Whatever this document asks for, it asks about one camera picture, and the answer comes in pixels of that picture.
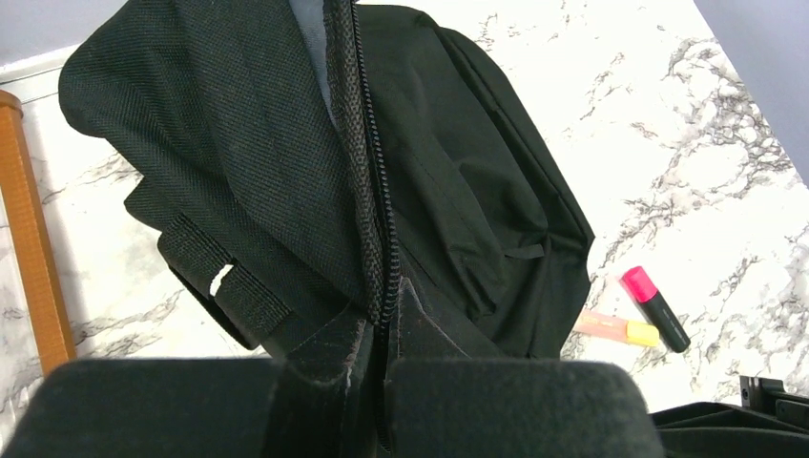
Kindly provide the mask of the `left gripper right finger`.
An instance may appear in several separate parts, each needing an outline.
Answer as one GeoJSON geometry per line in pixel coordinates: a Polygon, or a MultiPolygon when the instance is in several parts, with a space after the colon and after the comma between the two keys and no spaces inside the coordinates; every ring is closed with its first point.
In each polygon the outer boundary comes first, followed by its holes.
{"type": "Polygon", "coordinates": [[[396,457],[661,457],[639,389],[612,364],[473,358],[399,286],[385,377],[396,457]]]}

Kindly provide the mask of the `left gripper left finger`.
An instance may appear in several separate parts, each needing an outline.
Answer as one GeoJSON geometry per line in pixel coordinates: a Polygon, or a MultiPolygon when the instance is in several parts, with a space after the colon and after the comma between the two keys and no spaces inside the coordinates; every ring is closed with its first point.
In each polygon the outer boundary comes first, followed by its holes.
{"type": "Polygon", "coordinates": [[[374,331],[346,310],[284,358],[85,359],[39,387],[8,457],[364,457],[374,331]]]}

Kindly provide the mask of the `black backpack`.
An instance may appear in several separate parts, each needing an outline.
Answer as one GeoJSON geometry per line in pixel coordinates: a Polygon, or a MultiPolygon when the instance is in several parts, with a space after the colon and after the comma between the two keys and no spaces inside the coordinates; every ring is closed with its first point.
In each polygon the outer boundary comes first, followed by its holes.
{"type": "Polygon", "coordinates": [[[130,1],[68,59],[67,122],[141,179],[127,211],[246,348],[414,293],[467,352],[555,358],[592,230],[518,95],[426,13],[130,1]]]}

